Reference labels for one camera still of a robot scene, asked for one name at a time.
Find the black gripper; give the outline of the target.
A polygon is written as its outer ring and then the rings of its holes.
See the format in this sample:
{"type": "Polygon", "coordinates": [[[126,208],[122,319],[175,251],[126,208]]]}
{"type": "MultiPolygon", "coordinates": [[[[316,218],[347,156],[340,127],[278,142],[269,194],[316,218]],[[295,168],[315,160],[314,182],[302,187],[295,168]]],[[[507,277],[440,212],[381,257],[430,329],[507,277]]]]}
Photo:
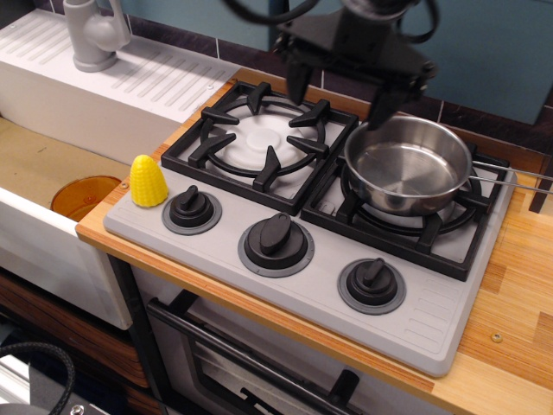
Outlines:
{"type": "Polygon", "coordinates": [[[436,65],[415,46],[437,30],[437,3],[425,1],[429,28],[405,33],[403,19],[418,1],[344,1],[327,15],[302,15],[278,26],[289,99],[300,105],[315,69],[380,86],[367,116],[375,131],[426,88],[436,65]]]}

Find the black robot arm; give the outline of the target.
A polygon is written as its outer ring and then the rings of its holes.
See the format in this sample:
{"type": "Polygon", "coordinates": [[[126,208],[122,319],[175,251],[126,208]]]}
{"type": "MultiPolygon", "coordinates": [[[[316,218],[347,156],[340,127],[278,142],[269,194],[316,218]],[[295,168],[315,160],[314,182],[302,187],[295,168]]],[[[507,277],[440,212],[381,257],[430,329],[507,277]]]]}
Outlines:
{"type": "Polygon", "coordinates": [[[370,131],[419,99],[437,67],[414,46],[435,33],[439,11],[429,1],[430,30],[408,35],[401,25],[413,6],[413,1],[345,1],[331,14],[302,15],[280,24],[289,99],[303,101],[315,69],[371,84],[376,92],[365,119],[370,131]]]}

